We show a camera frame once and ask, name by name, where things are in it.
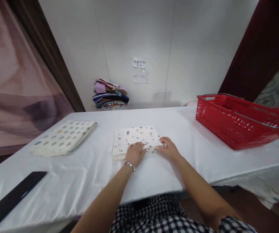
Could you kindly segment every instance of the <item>basket handle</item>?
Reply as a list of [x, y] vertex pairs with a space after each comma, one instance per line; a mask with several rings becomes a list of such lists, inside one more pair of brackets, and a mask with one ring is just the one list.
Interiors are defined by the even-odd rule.
[[244, 115], [242, 115], [242, 114], [240, 114], [240, 113], [237, 113], [237, 112], [234, 112], [235, 114], [237, 114], [237, 115], [239, 115], [239, 116], [241, 116], [241, 117], [245, 117], [245, 118], [247, 118], [247, 119], [249, 119], [249, 120], [252, 120], [252, 121], [254, 121], [254, 122], [257, 122], [257, 123], [259, 123], [259, 124], [262, 124], [262, 125], [264, 125], [264, 126], [267, 126], [267, 127], [270, 127], [270, 128], [279, 128], [279, 127], [275, 127], [275, 126], [269, 126], [269, 125], [266, 125], [266, 124], [264, 124], [264, 123], [262, 123], [262, 122], [260, 122], [260, 121], [257, 121], [257, 120], [254, 120], [254, 119], [252, 119], [252, 118], [250, 118], [250, 117], [247, 117], [247, 116], [244, 116]]
[[[242, 100], [245, 99], [245, 98], [237, 97], [237, 96], [230, 95], [230, 94], [225, 94], [225, 93], [220, 93], [220, 94], [222, 94], [222, 95], [228, 95], [228, 96], [235, 97], [235, 98], [242, 99]], [[205, 98], [202, 98], [202, 97], [201, 97], [201, 96], [204, 96], [204, 95], [197, 95], [197, 97], [200, 98], [200, 99], [202, 99], [202, 100], [209, 101], [208, 99], [205, 99]]]

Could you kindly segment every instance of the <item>folded muslin blanket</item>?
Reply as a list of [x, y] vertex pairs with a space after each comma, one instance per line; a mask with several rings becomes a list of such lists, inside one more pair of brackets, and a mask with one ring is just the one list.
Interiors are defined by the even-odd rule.
[[126, 152], [130, 144], [136, 142], [144, 143], [144, 149], [147, 149], [146, 153], [155, 153], [159, 150], [159, 146], [163, 146], [160, 141], [160, 136], [153, 126], [141, 126], [116, 130], [115, 140], [113, 146], [113, 159], [122, 160], [125, 159]]
[[96, 125], [96, 122], [89, 121], [67, 121], [36, 142], [29, 152], [44, 156], [69, 154], [80, 145]]

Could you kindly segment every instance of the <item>bracelet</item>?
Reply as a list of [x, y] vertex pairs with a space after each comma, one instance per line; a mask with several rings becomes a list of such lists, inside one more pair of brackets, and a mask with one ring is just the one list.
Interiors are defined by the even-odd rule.
[[135, 172], [135, 167], [133, 166], [133, 164], [131, 164], [129, 162], [125, 162], [125, 164], [129, 165], [133, 169], [133, 172]]

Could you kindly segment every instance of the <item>table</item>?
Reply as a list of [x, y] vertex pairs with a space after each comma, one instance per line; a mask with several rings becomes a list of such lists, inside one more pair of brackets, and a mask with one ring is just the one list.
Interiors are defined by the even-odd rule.
[[[82, 215], [123, 166], [112, 160], [114, 132], [153, 125], [168, 136], [209, 183], [219, 183], [279, 166], [279, 140], [233, 151], [195, 120], [196, 106], [72, 113], [67, 120], [96, 121], [97, 128], [72, 154], [44, 157], [29, 148], [45, 133], [0, 164], [0, 200], [32, 171], [48, 171], [43, 180], [0, 223], [0, 232], [47, 224]], [[182, 191], [178, 170], [161, 154], [146, 155], [131, 176], [121, 203], [165, 192]]]

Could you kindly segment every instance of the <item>black phone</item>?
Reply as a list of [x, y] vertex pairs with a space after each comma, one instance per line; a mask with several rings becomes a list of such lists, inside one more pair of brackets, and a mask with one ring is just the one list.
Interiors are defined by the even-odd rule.
[[0, 222], [41, 181], [47, 172], [32, 172], [0, 200]]

